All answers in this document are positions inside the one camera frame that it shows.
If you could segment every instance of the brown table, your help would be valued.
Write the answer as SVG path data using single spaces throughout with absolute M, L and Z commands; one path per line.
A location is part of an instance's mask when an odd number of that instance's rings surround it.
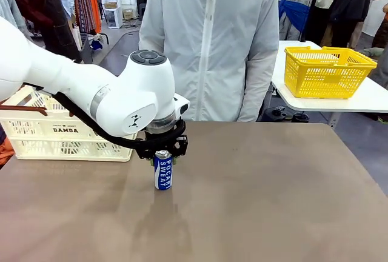
M 386 262 L 388 203 L 322 124 L 190 123 L 172 190 L 129 163 L 0 170 L 0 261 Z

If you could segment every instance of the orange cloth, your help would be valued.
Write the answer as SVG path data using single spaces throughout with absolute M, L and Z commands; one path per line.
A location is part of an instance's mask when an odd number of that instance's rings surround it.
M 101 33 L 101 18 L 99 16 L 99 8 L 97 0 L 90 0 L 92 3 L 93 17 L 96 22 L 96 33 Z
M 0 166 L 3 166 L 15 154 L 8 138 L 0 145 Z

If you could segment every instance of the can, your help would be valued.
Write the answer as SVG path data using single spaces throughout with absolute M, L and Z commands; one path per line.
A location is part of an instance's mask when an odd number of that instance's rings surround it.
M 155 187 L 158 190 L 167 190 L 172 186 L 172 168 L 174 157 L 169 151 L 157 151 L 153 157 L 155 168 Z

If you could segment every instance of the basket handle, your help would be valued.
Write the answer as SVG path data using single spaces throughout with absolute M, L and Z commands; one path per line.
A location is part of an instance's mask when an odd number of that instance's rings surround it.
M 1 106 L 0 110 L 18 110 L 23 112 L 39 112 L 44 116 L 47 116 L 45 107 L 34 107 L 34 106 Z

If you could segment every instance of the zipper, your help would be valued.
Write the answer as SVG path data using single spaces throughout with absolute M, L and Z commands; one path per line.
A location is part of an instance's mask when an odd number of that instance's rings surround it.
M 209 67 L 209 53 L 213 34 L 214 0 L 207 0 L 204 30 L 202 35 L 201 59 L 199 60 L 199 90 L 197 99 L 197 111 L 195 120 L 199 121 L 202 111 L 202 99 L 204 94 L 204 82 L 206 71 Z

